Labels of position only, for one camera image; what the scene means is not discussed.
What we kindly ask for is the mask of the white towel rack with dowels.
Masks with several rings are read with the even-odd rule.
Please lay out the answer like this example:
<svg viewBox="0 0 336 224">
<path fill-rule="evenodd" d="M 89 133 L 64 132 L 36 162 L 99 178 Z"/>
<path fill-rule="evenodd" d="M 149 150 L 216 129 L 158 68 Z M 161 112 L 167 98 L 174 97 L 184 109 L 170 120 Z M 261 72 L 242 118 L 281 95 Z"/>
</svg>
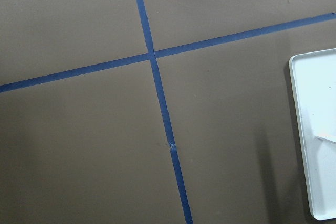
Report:
<svg viewBox="0 0 336 224">
<path fill-rule="evenodd" d="M 335 49 L 295 55 L 289 70 L 310 213 L 335 219 Z"/>
</svg>

